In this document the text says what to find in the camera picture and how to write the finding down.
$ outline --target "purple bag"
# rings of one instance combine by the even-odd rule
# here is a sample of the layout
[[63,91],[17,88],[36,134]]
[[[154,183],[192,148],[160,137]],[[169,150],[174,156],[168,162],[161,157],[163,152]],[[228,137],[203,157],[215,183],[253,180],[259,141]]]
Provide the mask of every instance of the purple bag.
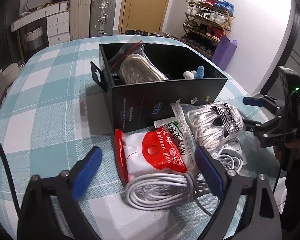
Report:
[[237,40],[229,40],[227,36],[223,35],[218,43],[216,51],[214,52],[211,61],[222,70],[225,70],[232,59],[232,56],[237,49]]

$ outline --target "screw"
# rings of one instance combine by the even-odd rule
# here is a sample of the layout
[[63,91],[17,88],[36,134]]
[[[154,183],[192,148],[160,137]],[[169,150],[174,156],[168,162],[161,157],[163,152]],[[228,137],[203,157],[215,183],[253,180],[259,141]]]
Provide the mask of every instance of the screw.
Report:
[[61,171],[60,175],[62,177],[68,177],[70,175],[70,171],[68,171],[68,170]]
[[229,176],[235,176],[237,173],[234,170],[227,170]]
[[266,179],[266,176],[263,175],[263,174],[259,174],[259,175],[258,175],[258,178],[261,179],[261,180],[265,180],[265,179]]
[[32,177],[31,177],[31,180],[32,181],[37,181],[39,179],[39,175],[33,175]]

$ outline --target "light blue checkered fabric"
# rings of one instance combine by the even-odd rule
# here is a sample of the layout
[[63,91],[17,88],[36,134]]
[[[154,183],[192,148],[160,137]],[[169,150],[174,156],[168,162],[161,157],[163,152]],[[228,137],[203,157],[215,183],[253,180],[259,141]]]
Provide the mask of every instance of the light blue checkered fabric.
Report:
[[[172,39],[142,38],[146,43],[186,46]],[[115,166],[112,128],[102,90],[91,78],[90,61],[99,65],[99,44],[128,39],[107,36],[54,45],[32,56],[23,67],[0,110],[0,140],[18,200],[22,202],[31,175],[56,176],[64,169],[71,169],[92,146],[99,146],[103,160],[79,206],[101,238],[196,239],[209,217],[195,203],[145,212],[128,207],[120,198],[123,187]],[[258,108],[242,104],[246,92],[228,78],[217,100],[232,99],[245,116],[264,122],[266,117]],[[277,172],[273,152],[258,149],[248,133],[240,140],[248,161],[246,175],[263,173],[273,183]],[[210,195],[200,201],[210,211],[218,205],[218,200]],[[71,236],[57,199],[53,199],[53,204],[63,232]],[[243,206],[244,198],[239,202],[227,236],[234,233]],[[0,223],[14,239],[17,222],[0,160]]]

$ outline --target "box handle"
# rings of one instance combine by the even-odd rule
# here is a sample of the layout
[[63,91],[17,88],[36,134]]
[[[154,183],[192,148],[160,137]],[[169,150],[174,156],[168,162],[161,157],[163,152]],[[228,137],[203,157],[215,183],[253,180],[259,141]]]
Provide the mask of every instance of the box handle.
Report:
[[[94,80],[95,83],[99,85],[99,87],[102,88],[104,92],[107,92],[106,80],[105,80],[105,76],[103,75],[103,72],[92,61],[90,62],[90,65],[91,65],[92,79]],[[99,81],[98,76],[96,74],[97,70],[100,74],[101,82]]]

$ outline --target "black cable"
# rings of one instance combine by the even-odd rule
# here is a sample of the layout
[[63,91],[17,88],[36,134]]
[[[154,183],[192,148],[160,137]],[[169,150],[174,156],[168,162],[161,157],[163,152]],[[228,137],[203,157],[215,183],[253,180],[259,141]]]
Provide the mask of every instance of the black cable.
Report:
[[8,160],[6,158],[6,155],[4,153],[4,150],[2,148],[1,143],[0,143],[0,158],[1,158],[1,161],[2,161],[2,164],[3,164],[4,171],[6,172],[6,175],[7,175],[8,184],[9,184],[10,192],[11,192],[11,195],[12,195],[14,208],[16,209],[17,215],[19,216],[20,207],[19,207],[19,203],[18,203],[16,189],[15,189],[14,184],[13,184],[13,178],[12,178],[11,171],[10,171],[10,168],[9,168]]
[[[286,129],[287,129],[287,124],[288,124],[289,108],[290,108],[290,104],[291,104],[291,98],[292,98],[294,92],[297,92],[297,91],[294,90],[294,91],[291,92],[290,97],[289,97],[288,107],[287,107],[287,109],[286,109],[286,124],[285,124],[284,130],[283,130],[281,161],[284,159],[284,148],[285,148],[284,145],[285,145],[285,139],[286,139]],[[280,164],[279,172],[278,172],[277,178],[276,178],[276,180],[275,180],[274,188],[273,188],[273,191],[272,191],[273,194],[274,194],[275,189],[276,189],[276,187],[277,187],[277,185],[278,185],[278,181],[279,181],[279,178],[280,178],[280,174],[281,174],[281,164]]]

